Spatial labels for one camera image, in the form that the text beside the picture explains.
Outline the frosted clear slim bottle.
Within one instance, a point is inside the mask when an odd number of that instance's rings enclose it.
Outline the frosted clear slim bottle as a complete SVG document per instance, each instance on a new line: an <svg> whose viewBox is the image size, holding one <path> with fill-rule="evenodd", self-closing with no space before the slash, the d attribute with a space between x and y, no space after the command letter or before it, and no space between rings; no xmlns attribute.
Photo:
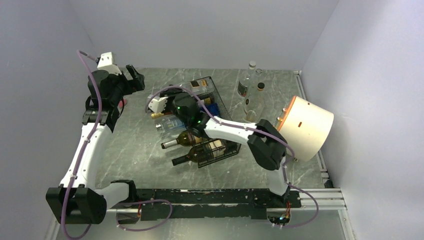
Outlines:
<svg viewBox="0 0 424 240"><path fill-rule="evenodd" d="M248 68L244 72L243 77L241 77L238 80L237 93L242 98L244 98L248 93L249 86L255 76L256 67L257 67L257 63L254 60L251 60L248 63Z"/></svg>

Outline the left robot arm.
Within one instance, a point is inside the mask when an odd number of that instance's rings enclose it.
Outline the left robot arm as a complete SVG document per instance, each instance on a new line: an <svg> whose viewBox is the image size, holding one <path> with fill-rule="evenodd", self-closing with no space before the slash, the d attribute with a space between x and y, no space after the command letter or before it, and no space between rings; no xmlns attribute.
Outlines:
<svg viewBox="0 0 424 240"><path fill-rule="evenodd" d="M103 189L95 188L97 170L116 123L121 116L118 105L124 96L145 88L144 75L132 65L131 75L95 70L88 80L90 96L85 102L81 137L72 163L58 187L50 187L46 201L61 224L100 224L108 209L134 207L139 194L134 181L114 180Z"/></svg>

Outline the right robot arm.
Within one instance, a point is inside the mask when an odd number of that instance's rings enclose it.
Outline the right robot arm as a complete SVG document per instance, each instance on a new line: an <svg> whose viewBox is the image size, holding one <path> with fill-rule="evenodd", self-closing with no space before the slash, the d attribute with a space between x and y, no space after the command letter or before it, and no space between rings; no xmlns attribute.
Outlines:
<svg viewBox="0 0 424 240"><path fill-rule="evenodd" d="M146 84L153 83L147 87L152 90L148 102L166 95L165 105L186 124L189 133L246 145L256 163L267 172L270 202L275 207L288 202L291 183L285 170L286 156L293 149L278 130L266 119L251 123L233 121L224 104L220 114L213 115L201 101L200 91L191 86L191 82L206 80L211 87L207 93L215 92L215 102L219 102L220 90L235 93L235 81L241 79L242 70L162 68L163 75L149 78L145 69L129 65L127 72L132 78L139 75Z"/></svg>

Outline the clear bottle white label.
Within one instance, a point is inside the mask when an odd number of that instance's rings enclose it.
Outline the clear bottle white label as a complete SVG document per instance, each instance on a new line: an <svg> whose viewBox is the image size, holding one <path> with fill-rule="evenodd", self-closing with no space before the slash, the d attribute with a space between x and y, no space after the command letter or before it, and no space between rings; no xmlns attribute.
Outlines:
<svg viewBox="0 0 424 240"><path fill-rule="evenodd" d="M265 107L264 101L264 89L265 84L259 82L255 88L251 89L251 92L246 96L244 102L244 120L249 123L256 123L260 120L261 114Z"/></svg>

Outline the clear bottle orange black label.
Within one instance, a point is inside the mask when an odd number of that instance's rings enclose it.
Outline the clear bottle orange black label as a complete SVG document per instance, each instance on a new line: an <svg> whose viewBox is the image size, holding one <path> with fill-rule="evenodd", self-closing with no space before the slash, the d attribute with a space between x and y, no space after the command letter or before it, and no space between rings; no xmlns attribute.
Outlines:
<svg viewBox="0 0 424 240"><path fill-rule="evenodd" d="M210 91L209 84L205 79L184 82L181 83L179 86L191 90L196 95L207 94Z"/></svg>

